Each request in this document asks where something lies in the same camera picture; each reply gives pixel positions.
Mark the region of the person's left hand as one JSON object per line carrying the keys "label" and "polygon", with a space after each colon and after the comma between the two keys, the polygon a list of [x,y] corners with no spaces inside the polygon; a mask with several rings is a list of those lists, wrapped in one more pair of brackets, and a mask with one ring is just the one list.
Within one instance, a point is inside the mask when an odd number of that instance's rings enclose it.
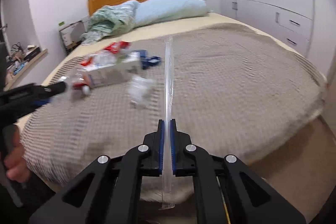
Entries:
{"label": "person's left hand", "polygon": [[29,180],[31,171],[27,168],[27,163],[24,158],[25,149],[20,141],[19,127],[13,125],[13,129],[13,149],[4,159],[4,164],[7,168],[6,176],[9,180],[24,183]]}

